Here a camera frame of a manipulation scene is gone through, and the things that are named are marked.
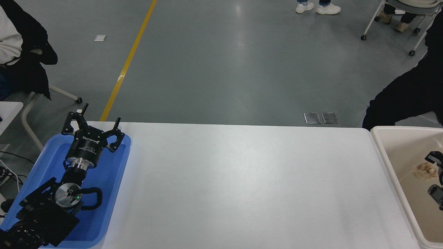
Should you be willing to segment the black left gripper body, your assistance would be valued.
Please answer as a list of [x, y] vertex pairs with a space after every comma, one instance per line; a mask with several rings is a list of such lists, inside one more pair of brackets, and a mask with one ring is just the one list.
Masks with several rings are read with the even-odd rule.
[[73, 143], [65, 156], [65, 161], [73, 164], [75, 159], [83, 159], [89, 161], [89, 164], [98, 164], [111, 133], [92, 126], [84, 126], [79, 127], [73, 136]]

